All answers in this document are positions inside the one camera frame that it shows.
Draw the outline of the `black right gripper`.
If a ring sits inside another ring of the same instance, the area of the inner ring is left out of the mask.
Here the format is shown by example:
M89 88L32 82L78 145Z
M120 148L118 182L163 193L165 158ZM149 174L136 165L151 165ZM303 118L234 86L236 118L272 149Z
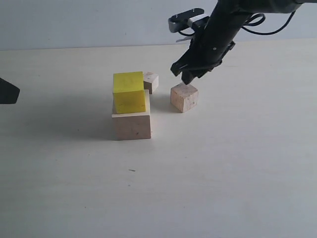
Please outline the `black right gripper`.
M171 65L174 76L182 73L181 80L190 84L222 64L225 55L235 46L235 32L198 33L192 37L188 50Z

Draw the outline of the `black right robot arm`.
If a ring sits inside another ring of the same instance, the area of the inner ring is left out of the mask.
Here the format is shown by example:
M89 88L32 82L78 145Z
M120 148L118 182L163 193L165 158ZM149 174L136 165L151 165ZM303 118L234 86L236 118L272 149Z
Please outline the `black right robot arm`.
M191 28L189 49L170 68L175 75L181 75L188 85L194 78L201 78L207 72L222 64L225 55L235 46L233 41L238 31L256 16L266 13L289 13L300 7L297 0L219 0L211 15L201 8L194 8L169 18L169 30L181 34Z

